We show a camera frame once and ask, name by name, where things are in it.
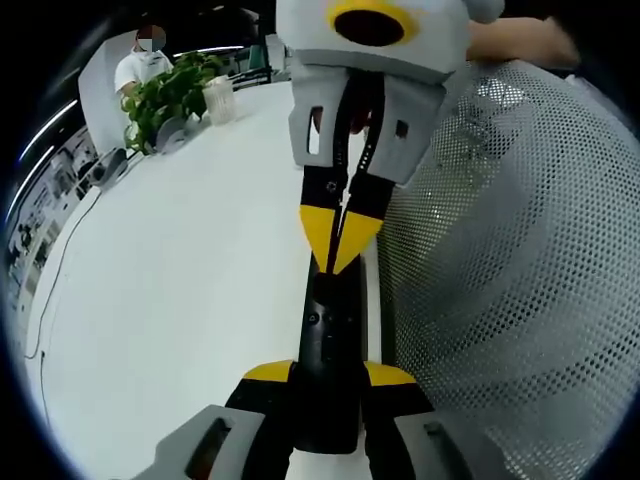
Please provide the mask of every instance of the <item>green plant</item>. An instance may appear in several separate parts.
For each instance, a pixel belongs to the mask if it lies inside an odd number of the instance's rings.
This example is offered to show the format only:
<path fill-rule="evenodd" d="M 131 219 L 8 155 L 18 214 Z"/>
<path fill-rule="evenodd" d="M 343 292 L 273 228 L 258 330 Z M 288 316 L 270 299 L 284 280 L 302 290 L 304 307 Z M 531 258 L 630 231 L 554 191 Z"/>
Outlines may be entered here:
<path fill-rule="evenodd" d="M 132 96 L 122 102 L 122 110 L 132 122 L 125 130 L 127 148 L 147 155 L 164 122 L 172 117 L 186 120 L 191 114 L 202 118 L 207 109 L 202 88 L 217 76 L 221 66 L 214 55 L 187 53 L 170 72 L 136 85 Z"/>

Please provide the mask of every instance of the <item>gray gripper housing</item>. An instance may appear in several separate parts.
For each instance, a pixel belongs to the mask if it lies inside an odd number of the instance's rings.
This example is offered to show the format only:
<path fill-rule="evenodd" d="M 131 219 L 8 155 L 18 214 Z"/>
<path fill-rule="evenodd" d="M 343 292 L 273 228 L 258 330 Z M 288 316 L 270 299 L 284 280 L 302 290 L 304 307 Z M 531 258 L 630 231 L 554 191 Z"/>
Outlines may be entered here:
<path fill-rule="evenodd" d="M 515 480 L 502 450 L 472 424 L 441 412 L 395 419 L 417 480 Z"/>
<path fill-rule="evenodd" d="M 348 71 L 342 67 L 294 66 L 295 106 L 289 116 L 289 130 L 297 165 L 333 165 L 336 116 L 348 79 Z M 445 88 L 441 84 L 386 75 L 384 89 L 382 130 L 367 173 L 406 185 L 429 148 L 440 120 Z M 311 112 L 316 107 L 322 108 L 322 120 L 318 153 L 313 154 L 309 152 L 308 142 Z M 405 134 L 399 136 L 399 130 Z"/>
<path fill-rule="evenodd" d="M 215 457 L 209 479 L 240 480 L 263 419 L 260 413 L 211 405 L 161 440 L 153 465 L 133 480 L 190 480 L 187 470 L 191 459 L 219 422 L 224 422 L 228 433 Z"/>

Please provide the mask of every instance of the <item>black cable on table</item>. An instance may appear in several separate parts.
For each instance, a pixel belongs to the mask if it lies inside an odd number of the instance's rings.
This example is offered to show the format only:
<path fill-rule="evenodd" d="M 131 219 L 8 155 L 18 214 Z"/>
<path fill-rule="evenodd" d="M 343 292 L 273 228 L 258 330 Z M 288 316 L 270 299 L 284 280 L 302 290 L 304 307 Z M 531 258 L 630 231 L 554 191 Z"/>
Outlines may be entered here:
<path fill-rule="evenodd" d="M 99 198 L 100 198 L 100 194 L 98 194 L 98 196 L 95 198 L 93 203 L 89 206 L 89 208 L 87 208 L 87 211 L 84 212 L 82 216 L 78 219 L 77 223 L 73 226 L 73 229 L 71 230 L 71 233 L 69 234 L 69 237 L 67 238 L 67 241 L 65 242 L 64 247 L 62 248 L 62 255 L 60 256 L 60 263 L 58 264 L 58 270 L 56 271 L 56 276 L 53 279 L 53 284 L 51 285 L 51 289 L 49 290 L 49 294 L 47 295 L 47 301 L 44 304 L 44 308 L 40 313 L 40 320 L 38 323 L 38 336 L 36 338 L 36 348 L 32 354 L 24 355 L 24 358 L 26 358 L 27 360 L 33 360 L 34 358 L 36 358 L 36 355 L 38 355 L 38 349 L 40 348 L 40 335 L 42 333 L 42 321 L 44 319 L 44 314 L 47 311 L 47 307 L 49 306 L 49 300 L 51 300 L 51 294 L 53 293 L 53 290 L 56 288 L 56 283 L 58 282 L 58 277 L 60 276 L 60 271 L 62 270 L 62 262 L 64 262 L 64 255 L 67 251 L 67 247 L 69 246 L 69 242 L 71 241 L 73 234 L 78 228 L 78 225 L 82 223 L 82 220 L 84 220 L 84 217 L 86 217 L 87 214 L 91 211 L 94 205 L 98 202 Z M 40 369 L 40 377 L 42 378 L 42 368 Z"/>
<path fill-rule="evenodd" d="M 42 395 L 42 405 L 44 406 L 44 418 L 47 421 L 47 427 L 51 430 L 51 422 L 49 421 L 49 409 L 47 408 L 47 400 L 44 397 L 44 375 L 42 370 L 44 368 L 44 352 L 40 355 L 40 393 Z"/>

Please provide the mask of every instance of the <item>white desk surface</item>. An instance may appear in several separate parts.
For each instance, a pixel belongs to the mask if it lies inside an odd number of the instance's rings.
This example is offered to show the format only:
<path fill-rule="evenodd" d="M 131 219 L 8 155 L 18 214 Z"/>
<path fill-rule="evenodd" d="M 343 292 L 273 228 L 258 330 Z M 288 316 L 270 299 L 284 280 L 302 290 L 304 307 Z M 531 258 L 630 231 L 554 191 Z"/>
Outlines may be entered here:
<path fill-rule="evenodd" d="M 205 406 L 224 405 L 246 371 L 297 355 L 310 249 L 289 146 L 290 84 L 237 100 L 236 122 L 133 167 L 67 247 L 42 325 L 43 383 L 52 432 L 87 478 L 134 476 L 160 439 Z M 27 352 L 63 244 L 96 195 L 53 247 Z M 40 356 L 27 367 L 42 411 Z M 287 478 L 370 476 L 360 449 L 295 452 Z"/>

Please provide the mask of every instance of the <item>white desk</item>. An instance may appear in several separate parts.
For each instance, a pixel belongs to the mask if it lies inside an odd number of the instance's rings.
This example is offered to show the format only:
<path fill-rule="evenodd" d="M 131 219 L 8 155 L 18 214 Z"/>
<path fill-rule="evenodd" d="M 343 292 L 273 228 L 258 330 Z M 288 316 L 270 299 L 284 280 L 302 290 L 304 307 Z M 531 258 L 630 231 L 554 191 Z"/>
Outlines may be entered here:
<path fill-rule="evenodd" d="M 224 405 L 247 370 L 297 354 L 310 249 L 289 146 L 290 85 L 237 99 L 235 123 L 141 161 L 67 247 L 43 321 L 44 392 L 52 431 L 89 478 L 135 475 L 166 434 Z M 28 352 L 74 218 L 38 285 Z M 39 368 L 38 355 L 28 372 L 41 410 Z M 368 478 L 362 451 L 291 461 L 288 478 Z"/>

